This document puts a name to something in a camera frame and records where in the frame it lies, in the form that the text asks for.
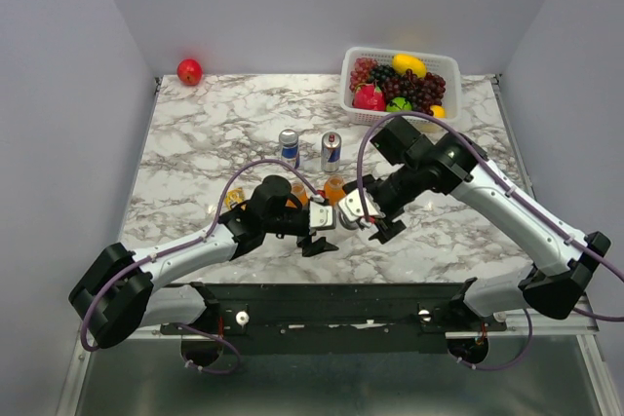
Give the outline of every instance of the marble table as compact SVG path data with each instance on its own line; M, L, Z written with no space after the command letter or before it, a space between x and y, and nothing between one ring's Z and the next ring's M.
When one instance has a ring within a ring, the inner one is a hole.
M128 248L174 240L208 225L230 174L278 156L278 134L300 134L301 170L321 188L321 135L343 138L339 174L354 179L357 148L367 127L351 125L338 105L337 75L207 76L197 88L166 76L154 109L122 241ZM465 109L456 126L484 147L516 183L520 177L487 77L462 80ZM365 173L392 168L369 147ZM247 196L270 173L293 180L275 165L244 173L233 187ZM492 277L528 263L524 253L471 208L425 193L402 217L408 229L385 246L373 230L327 234L339 251L303 258L295 239L267 236L264 245L232 262L184 278L207 283L462 282Z

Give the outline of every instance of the yellow lemon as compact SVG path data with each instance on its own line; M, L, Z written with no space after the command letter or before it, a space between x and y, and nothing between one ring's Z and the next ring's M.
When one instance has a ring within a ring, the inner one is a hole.
M392 68L401 75L410 68L418 78L423 78L427 73L427 66L422 60L407 54L396 54L392 58Z
M442 106L438 106L437 104L431 106L431 110L433 111L433 117L437 117L438 119L442 119L443 117L447 116L447 111L445 111L445 108Z

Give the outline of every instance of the plastic basket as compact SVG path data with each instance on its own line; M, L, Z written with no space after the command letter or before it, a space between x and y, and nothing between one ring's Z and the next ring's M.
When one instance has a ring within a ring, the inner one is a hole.
M436 73L447 82L447 90L442 99L442 105L446 111L446 117L443 119L450 125L453 125L460 118L461 114L461 76L459 75L459 67L457 61L451 57L435 56L432 54L413 53L409 51L391 51L387 49L373 48L351 48L347 51L342 62L342 73L340 76L340 106L349 116L349 121L354 124L362 124L371 126L387 112L368 111L366 109L356 109L352 106L353 92L349 90L349 77L355 66L356 59L360 57L374 58L380 65L392 65L392 58L396 54L409 54L418 57L427 66L427 71ZM441 128L435 124L418 118L407 117L413 125L422 132L437 132Z

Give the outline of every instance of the green fruit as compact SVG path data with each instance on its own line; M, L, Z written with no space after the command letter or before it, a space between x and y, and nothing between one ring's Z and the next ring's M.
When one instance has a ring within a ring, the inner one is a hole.
M411 111L411 104L404 97L395 97L386 105L386 112Z

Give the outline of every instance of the orange bottle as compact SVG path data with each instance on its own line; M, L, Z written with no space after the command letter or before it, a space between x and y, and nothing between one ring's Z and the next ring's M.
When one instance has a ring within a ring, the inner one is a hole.
M331 175L325 183L325 196L330 201L332 207L347 195L344 193L344 190L342 190L343 185L344 179L339 175Z
M291 193L293 195L295 195L299 201L301 202L301 204L305 207L308 203L308 194L305 192L305 187L303 186L303 184L299 181L297 182L293 182L291 184ZM294 206L294 203L291 202L290 200L288 200L286 202L286 206L287 207L292 207L292 208L296 208Z

